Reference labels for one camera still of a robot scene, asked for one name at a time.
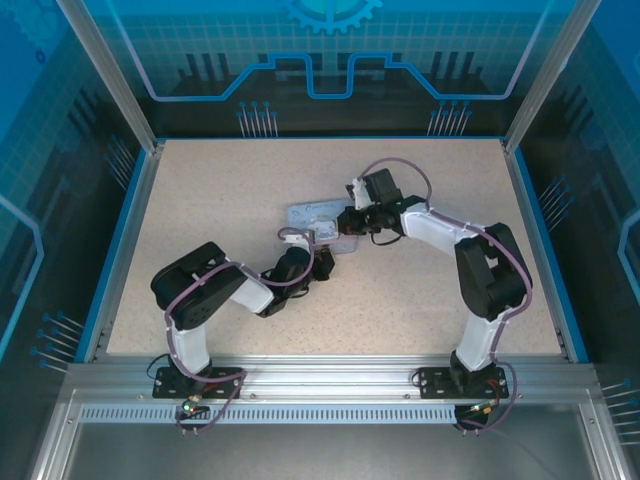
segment speckled tabletop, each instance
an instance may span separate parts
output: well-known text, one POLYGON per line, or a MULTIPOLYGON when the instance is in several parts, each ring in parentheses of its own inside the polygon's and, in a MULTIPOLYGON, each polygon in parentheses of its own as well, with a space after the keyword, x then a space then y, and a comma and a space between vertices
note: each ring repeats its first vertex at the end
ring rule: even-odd
MULTIPOLYGON (((270 268, 285 250, 276 231, 286 224, 289 205, 345 197, 345 184, 387 156, 425 169, 434 207, 511 227, 532 272, 535 298, 511 321, 500 352, 558 353, 501 146, 493 139, 167 141, 107 352, 167 351, 162 312, 149 288, 161 268, 209 240, 256 271, 270 268)), ((411 169, 389 168, 405 196, 424 196, 425 185, 411 169)), ((365 237, 355 253, 336 257, 330 281, 313 284, 306 297, 270 318, 227 302, 207 323, 207 345, 212 354, 449 353, 466 319, 454 259, 407 238, 376 247, 365 237)))

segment black mounting plate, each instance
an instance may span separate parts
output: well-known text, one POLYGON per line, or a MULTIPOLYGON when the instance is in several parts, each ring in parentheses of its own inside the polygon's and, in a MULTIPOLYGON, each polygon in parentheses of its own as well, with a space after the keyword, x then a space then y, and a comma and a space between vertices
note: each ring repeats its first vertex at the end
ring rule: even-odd
POLYGON ((487 383, 491 379, 498 382, 499 398, 509 398, 509 387, 507 386, 504 369, 495 366, 490 370, 483 369, 481 378, 473 378, 473 382, 467 384, 463 393, 458 390, 451 378, 449 367, 419 368, 413 374, 411 381, 420 389, 420 398, 423 400, 436 398, 454 400, 459 398, 480 398, 490 400, 496 398, 496 392, 487 383))
MULTIPOLYGON (((209 378, 226 377, 227 375, 233 375, 241 371, 242 369, 237 367, 210 367, 207 376, 209 378)), ((202 389, 200 387, 194 391, 196 386, 195 381, 182 375, 176 368, 161 367, 156 371, 156 381, 153 386, 152 397, 185 399, 202 389)), ((235 385, 233 382, 224 382, 206 391, 202 395, 202 398, 227 399, 233 393, 234 388, 235 385)), ((235 398, 239 397, 240 390, 238 390, 235 398)))

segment transparent wall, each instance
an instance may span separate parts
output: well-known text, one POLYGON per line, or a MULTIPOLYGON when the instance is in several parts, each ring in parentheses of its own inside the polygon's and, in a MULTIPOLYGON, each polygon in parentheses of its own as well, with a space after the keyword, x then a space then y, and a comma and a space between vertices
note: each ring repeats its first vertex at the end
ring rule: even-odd
POLYGON ((638 2, 602 2, 521 145, 605 385, 640 384, 638 18, 638 2))
POLYGON ((0 2, 0 72, 0 476, 13 479, 30 471, 139 146, 52 0, 0 2))
POLYGON ((160 136, 502 135, 574 0, 89 0, 160 136))

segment gear graphic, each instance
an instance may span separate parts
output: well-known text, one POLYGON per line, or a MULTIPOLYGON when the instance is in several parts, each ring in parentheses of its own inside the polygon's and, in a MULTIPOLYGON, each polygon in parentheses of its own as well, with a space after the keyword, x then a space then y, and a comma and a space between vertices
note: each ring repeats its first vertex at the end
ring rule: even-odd
POLYGON ((347 33, 349 27, 359 28, 363 18, 373 18, 372 11, 382 7, 382 0, 283 0, 283 7, 300 27, 332 35, 336 30, 347 33))
POLYGON ((58 30, 55 0, 0 0, 0 13, 8 12, 29 42, 42 50, 58 30))

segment enclosure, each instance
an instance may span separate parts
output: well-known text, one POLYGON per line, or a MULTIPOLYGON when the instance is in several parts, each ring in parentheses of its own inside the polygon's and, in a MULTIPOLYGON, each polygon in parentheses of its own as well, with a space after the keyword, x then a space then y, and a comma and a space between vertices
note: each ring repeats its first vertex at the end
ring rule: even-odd
POLYGON ((636 478, 637 18, 624 0, 0 3, 3 478, 636 478), (184 399, 154 398, 148 368, 168 351, 154 275, 208 241, 267 271, 280 227, 344 208, 384 157, 428 174, 430 206, 513 232, 534 294, 498 350, 508 418, 463 436, 478 399, 413 383, 463 337, 453 260, 363 237, 276 315, 206 323, 213 365, 247 375, 183 438, 184 399))

